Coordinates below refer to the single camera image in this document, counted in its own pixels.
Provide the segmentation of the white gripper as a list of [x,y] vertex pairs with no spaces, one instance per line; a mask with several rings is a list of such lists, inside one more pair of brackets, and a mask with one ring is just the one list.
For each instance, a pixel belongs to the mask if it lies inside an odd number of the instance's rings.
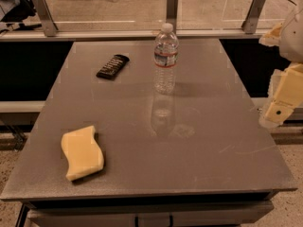
[[283,71],[275,69],[270,78],[268,98],[262,107],[259,124],[267,129],[276,128],[288,119],[303,102],[303,2],[262,35],[258,42],[265,46],[279,46],[279,54],[293,61]]

